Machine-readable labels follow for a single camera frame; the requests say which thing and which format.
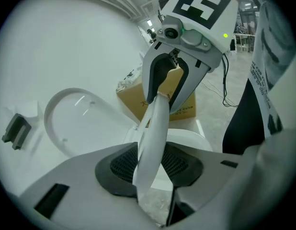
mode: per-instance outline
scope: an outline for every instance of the cardboard box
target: cardboard box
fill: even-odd
[[[171,70],[166,80],[160,85],[159,92],[168,96],[169,100],[172,97],[178,83],[183,75],[181,68]],[[130,109],[130,111],[141,121],[148,104],[145,101],[142,79],[139,76],[132,86],[117,92],[118,97]],[[196,116],[196,98],[193,92],[180,109],[170,115],[170,121],[190,118]]]

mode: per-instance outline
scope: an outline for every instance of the white robot body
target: white robot body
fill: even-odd
[[[238,11],[236,0],[169,0],[164,16],[178,18],[185,30],[196,30],[225,53],[232,40]]]

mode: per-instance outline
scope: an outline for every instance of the toilet lid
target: toilet lid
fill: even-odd
[[[76,88],[60,91],[49,101],[44,124],[51,141],[68,157],[122,144],[136,126],[100,97]]]

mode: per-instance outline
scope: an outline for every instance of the toilet seat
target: toilet seat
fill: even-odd
[[[20,114],[32,125],[32,134],[26,138],[24,147],[13,151],[21,153],[17,170],[11,164],[2,178],[8,191],[17,196],[68,158],[137,141],[138,125],[133,120],[84,89],[68,88],[55,94],[38,122],[38,117],[29,116],[26,109],[15,110],[21,111]],[[204,137],[188,130],[169,129],[167,141],[211,150]],[[3,150],[0,156],[9,161],[7,153]],[[152,187],[161,190],[172,188],[162,166]]]

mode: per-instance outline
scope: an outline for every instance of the black cable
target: black cable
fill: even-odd
[[[238,105],[231,105],[228,103],[228,101],[226,100],[226,96],[227,96],[227,87],[226,87],[226,80],[227,80],[227,74],[228,74],[228,71],[229,71],[229,60],[226,56],[226,54],[223,54],[227,60],[227,68],[226,68],[226,64],[225,64],[225,61],[224,61],[224,58],[222,57],[221,60],[223,62],[223,68],[224,68],[224,78],[223,78],[223,105],[225,107],[238,107]]]

